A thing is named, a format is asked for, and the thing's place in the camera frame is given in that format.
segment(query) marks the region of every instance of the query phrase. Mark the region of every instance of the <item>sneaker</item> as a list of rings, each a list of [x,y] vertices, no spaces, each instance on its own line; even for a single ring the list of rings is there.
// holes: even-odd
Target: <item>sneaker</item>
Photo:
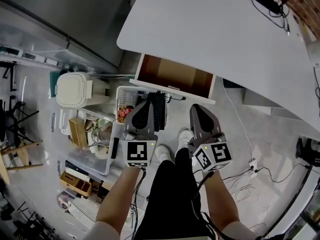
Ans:
[[[184,148],[188,148],[188,143],[190,142],[190,140],[194,137],[194,134],[192,133],[192,131],[185,129],[183,130],[180,134],[179,134],[179,138],[178,138],[178,149],[176,150],[174,157],[176,157],[178,151],[180,149],[184,149]]]
[[[157,146],[154,150],[156,158],[162,163],[165,160],[172,161],[169,150],[164,146]]]

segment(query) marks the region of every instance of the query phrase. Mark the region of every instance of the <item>wooden stool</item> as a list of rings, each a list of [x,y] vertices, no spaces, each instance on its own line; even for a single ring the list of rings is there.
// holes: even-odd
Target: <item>wooden stool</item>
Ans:
[[[7,146],[7,147],[5,147],[4,149],[2,149],[0,151],[0,175],[1,175],[2,179],[5,181],[5,183],[10,185],[8,171],[30,169],[30,168],[35,168],[35,167],[42,166],[42,163],[41,164],[35,164],[35,165],[29,165],[29,156],[28,156],[28,152],[27,152],[27,149],[26,149],[26,148],[30,148],[30,147],[39,145],[40,143],[42,143],[42,141],[31,143],[31,144],[28,144],[28,145],[25,145],[23,142],[21,142],[20,146],[17,147],[17,148],[11,149],[11,146]],[[5,163],[4,163],[4,160],[3,160],[2,156],[10,154],[10,153],[13,153],[13,154],[17,153],[17,155],[20,158],[21,163],[23,164],[23,166],[7,168]]]

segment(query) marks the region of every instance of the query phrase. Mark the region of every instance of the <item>white table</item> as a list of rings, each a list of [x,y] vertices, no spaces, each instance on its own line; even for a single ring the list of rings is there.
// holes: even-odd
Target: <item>white table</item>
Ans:
[[[216,74],[320,131],[313,67],[292,13],[287,18],[290,36],[251,0],[137,0],[117,44]]]

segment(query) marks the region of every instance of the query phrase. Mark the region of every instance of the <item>forearm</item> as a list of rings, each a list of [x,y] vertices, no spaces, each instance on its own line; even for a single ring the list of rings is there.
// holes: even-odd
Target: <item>forearm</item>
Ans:
[[[104,198],[96,216],[97,222],[108,223],[119,235],[128,216],[139,173],[140,168],[125,168]]]
[[[204,185],[213,224],[222,231],[230,223],[239,221],[237,205],[222,181],[219,171],[215,171]]]

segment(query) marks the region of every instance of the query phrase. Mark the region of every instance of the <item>power strip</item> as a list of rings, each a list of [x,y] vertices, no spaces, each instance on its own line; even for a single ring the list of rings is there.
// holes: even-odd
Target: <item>power strip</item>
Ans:
[[[248,176],[250,177],[250,179],[252,179],[257,176],[257,173],[255,172],[257,170],[257,160],[256,159],[252,159],[249,161],[249,168],[253,168],[248,173]]]

